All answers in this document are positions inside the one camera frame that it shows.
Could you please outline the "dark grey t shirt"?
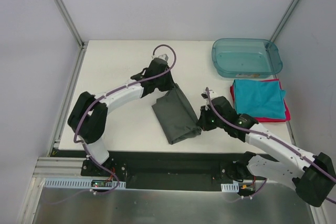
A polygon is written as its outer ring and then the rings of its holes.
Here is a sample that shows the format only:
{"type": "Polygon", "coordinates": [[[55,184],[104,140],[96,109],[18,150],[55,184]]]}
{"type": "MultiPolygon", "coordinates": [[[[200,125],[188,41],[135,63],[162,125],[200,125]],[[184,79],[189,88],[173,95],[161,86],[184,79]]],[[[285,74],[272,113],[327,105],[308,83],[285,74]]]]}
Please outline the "dark grey t shirt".
{"type": "Polygon", "coordinates": [[[196,113],[177,83],[152,109],[170,145],[201,135],[196,113]]]}

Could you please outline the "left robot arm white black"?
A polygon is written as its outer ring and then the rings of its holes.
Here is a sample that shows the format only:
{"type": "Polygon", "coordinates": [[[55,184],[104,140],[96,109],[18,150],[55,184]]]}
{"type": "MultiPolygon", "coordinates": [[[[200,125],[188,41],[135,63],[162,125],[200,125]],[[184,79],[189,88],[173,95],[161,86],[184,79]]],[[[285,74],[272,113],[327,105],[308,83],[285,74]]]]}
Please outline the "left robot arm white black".
{"type": "Polygon", "coordinates": [[[167,62],[167,55],[155,57],[147,68],[133,75],[128,83],[101,94],[83,92],[77,99],[67,121],[74,132],[74,141],[83,144],[95,162],[92,169],[99,176],[110,173],[109,152],[103,142],[108,115],[115,109],[141,99],[156,89],[172,90],[174,81],[167,62]]]}

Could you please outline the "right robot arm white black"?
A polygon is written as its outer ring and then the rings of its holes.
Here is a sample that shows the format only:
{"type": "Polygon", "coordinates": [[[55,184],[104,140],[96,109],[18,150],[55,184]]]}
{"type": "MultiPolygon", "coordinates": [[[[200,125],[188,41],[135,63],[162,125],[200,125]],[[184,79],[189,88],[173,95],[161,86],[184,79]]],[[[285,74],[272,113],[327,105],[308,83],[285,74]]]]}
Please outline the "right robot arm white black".
{"type": "Polygon", "coordinates": [[[203,131],[223,129],[230,137],[252,145],[272,159],[245,152],[226,170],[227,176],[242,182],[251,176],[276,181],[294,190],[306,203],[320,207],[335,186],[332,159],[302,150],[271,133],[255,118],[238,114],[224,96],[203,93],[206,104],[200,108],[197,125],[203,131]]]}

